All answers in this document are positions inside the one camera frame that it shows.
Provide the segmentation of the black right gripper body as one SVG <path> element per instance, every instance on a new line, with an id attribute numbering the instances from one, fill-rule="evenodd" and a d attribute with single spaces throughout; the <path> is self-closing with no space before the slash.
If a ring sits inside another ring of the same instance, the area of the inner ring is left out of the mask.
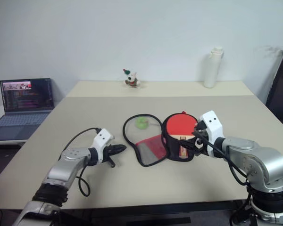
<path id="1" fill-rule="evenodd" d="M 205 140 L 208 141 L 207 126 L 206 126 L 205 122 L 199 121 L 198 123 L 196 123 L 195 128 L 203 135 Z M 206 142 L 204 142 L 203 140 L 200 140 L 200 139 L 196 139 L 195 145 L 198 149 L 197 150 L 198 153 L 196 155 L 203 154 L 203 155 L 208 156 L 208 152 L 207 152 L 208 146 L 207 146 Z"/>

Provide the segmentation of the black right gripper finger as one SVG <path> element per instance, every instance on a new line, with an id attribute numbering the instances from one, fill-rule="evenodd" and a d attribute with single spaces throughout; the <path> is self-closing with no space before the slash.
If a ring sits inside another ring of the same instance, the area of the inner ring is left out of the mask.
<path id="1" fill-rule="evenodd" d="M 192 139 L 202 140 L 203 139 L 203 135 L 196 128 L 194 128 L 194 130 L 192 131 L 191 136 L 192 138 L 190 138 L 190 140 Z"/>
<path id="2" fill-rule="evenodd" d="M 187 150 L 190 151 L 195 151 L 196 150 L 196 146 L 195 146 L 195 142 L 193 140 L 179 140 L 179 145 L 186 148 Z"/>

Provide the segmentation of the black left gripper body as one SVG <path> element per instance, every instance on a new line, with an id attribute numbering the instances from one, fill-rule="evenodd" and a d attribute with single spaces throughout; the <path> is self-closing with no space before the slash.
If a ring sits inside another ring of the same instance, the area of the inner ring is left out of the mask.
<path id="1" fill-rule="evenodd" d="M 108 164 L 110 165 L 111 168 L 114 168 L 116 166 L 116 164 L 114 163 L 114 161 L 111 159 L 111 155 L 114 152 L 114 147 L 113 145 L 109 145 L 106 146 L 103 150 L 103 160 L 102 162 L 108 162 Z"/>

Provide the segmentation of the red table tennis paddle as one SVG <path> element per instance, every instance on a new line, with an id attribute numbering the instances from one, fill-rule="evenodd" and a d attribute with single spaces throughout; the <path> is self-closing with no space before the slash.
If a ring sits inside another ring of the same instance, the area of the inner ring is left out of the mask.
<path id="1" fill-rule="evenodd" d="M 194 151 L 180 146 L 179 140 L 190 140 L 196 123 L 198 123 L 197 119 L 185 112 L 172 114 L 164 121 L 164 134 L 170 160 L 187 162 L 193 159 Z"/>

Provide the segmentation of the black red mesh paddle case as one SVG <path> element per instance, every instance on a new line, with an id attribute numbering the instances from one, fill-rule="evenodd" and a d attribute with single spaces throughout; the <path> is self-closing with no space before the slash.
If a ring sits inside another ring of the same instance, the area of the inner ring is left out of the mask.
<path id="1" fill-rule="evenodd" d="M 136 128 L 135 119 L 138 116 L 148 118 L 149 127 L 147 129 Z M 143 167 L 153 166 L 169 159 L 169 150 L 166 146 L 164 134 L 164 121 L 154 115 L 144 113 L 128 118 L 123 124 L 123 137 L 133 148 L 138 162 Z"/>

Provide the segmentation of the green ball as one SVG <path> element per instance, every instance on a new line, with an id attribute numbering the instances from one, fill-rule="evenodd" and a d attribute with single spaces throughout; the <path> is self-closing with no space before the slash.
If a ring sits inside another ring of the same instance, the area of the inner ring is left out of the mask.
<path id="1" fill-rule="evenodd" d="M 149 127 L 149 120 L 146 116 L 138 116 L 135 119 L 135 126 L 138 129 L 147 129 Z"/>

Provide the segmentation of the white water bottle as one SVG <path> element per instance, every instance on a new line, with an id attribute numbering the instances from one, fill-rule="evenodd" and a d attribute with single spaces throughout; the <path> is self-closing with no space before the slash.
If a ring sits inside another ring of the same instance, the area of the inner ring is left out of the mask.
<path id="1" fill-rule="evenodd" d="M 221 46 L 216 46 L 210 51 L 206 61 L 204 87 L 213 88 L 215 86 L 223 55 L 224 49 Z"/>

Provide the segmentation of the small white plush toy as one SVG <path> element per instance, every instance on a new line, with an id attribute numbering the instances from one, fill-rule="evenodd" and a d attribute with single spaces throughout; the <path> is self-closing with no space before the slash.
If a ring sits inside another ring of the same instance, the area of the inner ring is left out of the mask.
<path id="1" fill-rule="evenodd" d="M 131 88 L 140 87 L 141 82 L 137 78 L 137 72 L 132 72 L 127 69 L 123 69 L 123 72 L 126 76 L 126 79 L 124 81 L 126 86 L 131 87 Z"/>

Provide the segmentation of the grey open laptop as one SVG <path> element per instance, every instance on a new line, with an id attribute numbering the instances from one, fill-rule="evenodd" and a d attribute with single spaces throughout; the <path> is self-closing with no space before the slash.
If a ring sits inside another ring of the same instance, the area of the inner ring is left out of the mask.
<path id="1" fill-rule="evenodd" d="M 55 108 L 50 78 L 1 80 L 0 142 L 28 140 Z"/>

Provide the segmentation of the dark table frame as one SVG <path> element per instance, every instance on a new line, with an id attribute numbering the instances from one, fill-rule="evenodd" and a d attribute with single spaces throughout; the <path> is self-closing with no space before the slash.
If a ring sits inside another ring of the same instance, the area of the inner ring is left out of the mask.
<path id="1" fill-rule="evenodd" d="M 62 210 L 59 226 L 229 226 L 243 200 Z"/>

